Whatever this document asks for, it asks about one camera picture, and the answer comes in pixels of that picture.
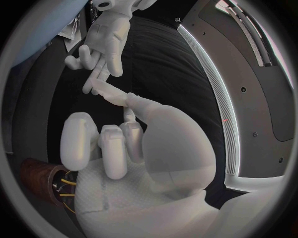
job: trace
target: led light strip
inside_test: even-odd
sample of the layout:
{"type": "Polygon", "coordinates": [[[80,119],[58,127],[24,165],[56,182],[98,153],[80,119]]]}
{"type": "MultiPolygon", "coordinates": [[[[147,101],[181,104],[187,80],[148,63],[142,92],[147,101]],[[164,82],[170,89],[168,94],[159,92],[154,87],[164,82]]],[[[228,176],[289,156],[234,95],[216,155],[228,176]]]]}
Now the led light strip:
{"type": "Polygon", "coordinates": [[[199,42],[182,26],[178,32],[188,43],[201,63],[214,91],[221,118],[226,150],[226,174],[239,175],[240,141],[235,111],[224,81],[214,63],[199,42]]]}

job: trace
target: cable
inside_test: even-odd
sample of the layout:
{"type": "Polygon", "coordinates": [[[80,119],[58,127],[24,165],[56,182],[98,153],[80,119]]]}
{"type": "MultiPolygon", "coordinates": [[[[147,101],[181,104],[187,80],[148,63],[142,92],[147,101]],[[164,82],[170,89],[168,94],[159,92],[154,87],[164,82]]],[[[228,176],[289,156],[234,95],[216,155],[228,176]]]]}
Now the cable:
{"type": "Polygon", "coordinates": [[[62,181],[62,182],[65,182],[65,183],[67,183],[67,184],[76,186],[76,182],[70,182],[70,181],[67,181],[67,180],[65,180],[65,179],[61,179],[61,181],[62,181]]]}
{"type": "Polygon", "coordinates": [[[68,205],[66,205],[65,202],[64,202],[63,204],[64,204],[64,205],[66,206],[66,208],[69,209],[72,213],[75,213],[72,209],[70,209],[70,208],[68,207],[68,205]]]}
{"type": "Polygon", "coordinates": [[[60,196],[61,197],[74,197],[74,194],[71,194],[71,193],[69,193],[69,194],[68,193],[61,193],[60,196]]]}

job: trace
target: wooden cylinder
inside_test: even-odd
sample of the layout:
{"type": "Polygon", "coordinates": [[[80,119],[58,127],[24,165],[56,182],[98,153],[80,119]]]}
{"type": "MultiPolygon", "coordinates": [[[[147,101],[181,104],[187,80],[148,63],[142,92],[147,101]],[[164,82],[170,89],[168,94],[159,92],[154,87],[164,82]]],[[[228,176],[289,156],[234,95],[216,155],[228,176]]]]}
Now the wooden cylinder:
{"type": "Polygon", "coordinates": [[[53,165],[36,159],[25,159],[21,164],[21,181],[37,197],[63,207],[53,190],[53,178],[57,173],[66,173],[63,165],[53,165]]]}

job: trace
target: wire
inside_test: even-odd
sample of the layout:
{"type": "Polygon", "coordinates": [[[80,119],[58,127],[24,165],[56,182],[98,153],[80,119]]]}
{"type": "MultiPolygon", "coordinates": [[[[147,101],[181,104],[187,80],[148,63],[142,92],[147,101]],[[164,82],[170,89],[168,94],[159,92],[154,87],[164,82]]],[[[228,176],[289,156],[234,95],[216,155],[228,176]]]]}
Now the wire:
{"type": "Polygon", "coordinates": [[[64,205],[66,206],[66,208],[69,209],[72,213],[75,213],[72,209],[70,209],[70,208],[68,207],[68,205],[66,205],[65,202],[64,202],[63,204],[64,204],[64,205]]]}
{"type": "Polygon", "coordinates": [[[74,197],[74,194],[71,194],[71,193],[69,193],[69,194],[68,193],[61,193],[60,196],[61,197],[74,197]]]}
{"type": "Polygon", "coordinates": [[[76,182],[70,182],[70,181],[67,181],[67,180],[65,180],[65,179],[61,179],[61,181],[62,181],[62,182],[65,182],[65,183],[67,183],[67,184],[76,186],[76,182]]]}

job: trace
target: black fabric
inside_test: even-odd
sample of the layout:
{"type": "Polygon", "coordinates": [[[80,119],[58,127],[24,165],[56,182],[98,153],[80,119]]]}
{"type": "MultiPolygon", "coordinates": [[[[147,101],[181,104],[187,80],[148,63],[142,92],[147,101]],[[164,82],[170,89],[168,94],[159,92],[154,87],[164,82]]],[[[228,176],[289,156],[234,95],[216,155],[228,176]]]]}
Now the black fabric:
{"type": "MultiPolygon", "coordinates": [[[[110,76],[108,82],[125,92],[133,92],[176,107],[203,129],[216,155],[216,176],[207,187],[206,201],[220,208],[225,201],[241,195],[225,188],[225,146],[221,117],[207,76],[198,59],[178,31],[154,21],[133,17],[122,54],[124,74],[110,76]]],[[[59,158],[64,121],[74,112],[89,113],[98,130],[105,124],[120,125],[123,109],[100,96],[83,94],[81,89],[90,71],[65,68],[57,85],[48,126],[49,161],[59,158]]]]}

